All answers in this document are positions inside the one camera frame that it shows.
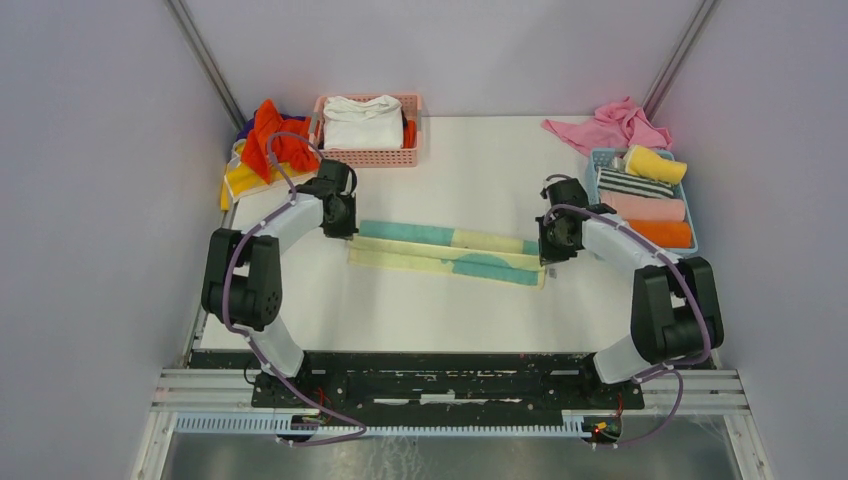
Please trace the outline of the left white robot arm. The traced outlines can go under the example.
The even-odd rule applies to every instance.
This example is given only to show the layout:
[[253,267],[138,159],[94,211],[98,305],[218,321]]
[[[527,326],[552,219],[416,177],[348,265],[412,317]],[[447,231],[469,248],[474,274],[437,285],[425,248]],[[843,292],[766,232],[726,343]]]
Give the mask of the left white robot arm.
[[260,368],[279,377],[278,396],[293,407],[312,399],[315,382],[300,371],[305,353],[280,315],[282,254],[314,230],[352,239],[358,232],[357,184],[350,166],[325,160],[315,177],[291,183],[289,196],[254,226],[219,228],[210,237],[201,306],[245,339]]

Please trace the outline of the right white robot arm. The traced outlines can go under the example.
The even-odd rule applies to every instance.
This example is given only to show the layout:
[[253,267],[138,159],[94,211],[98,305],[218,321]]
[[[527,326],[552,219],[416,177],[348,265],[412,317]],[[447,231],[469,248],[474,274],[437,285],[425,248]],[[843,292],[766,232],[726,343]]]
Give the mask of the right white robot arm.
[[708,261],[656,245],[612,207],[591,204],[576,178],[552,174],[540,195],[549,203],[536,220],[542,266],[588,251],[632,279],[628,333],[590,354],[581,369],[577,392],[585,405],[606,406],[619,383],[642,383],[709,359],[724,330]]

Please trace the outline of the yellow green teal towel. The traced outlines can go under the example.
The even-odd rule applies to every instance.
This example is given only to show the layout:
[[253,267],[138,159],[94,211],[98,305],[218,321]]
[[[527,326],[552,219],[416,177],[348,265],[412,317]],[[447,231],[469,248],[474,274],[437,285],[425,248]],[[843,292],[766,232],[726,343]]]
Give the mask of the yellow green teal towel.
[[545,282],[536,243],[447,227],[364,220],[348,242],[348,262],[530,288]]

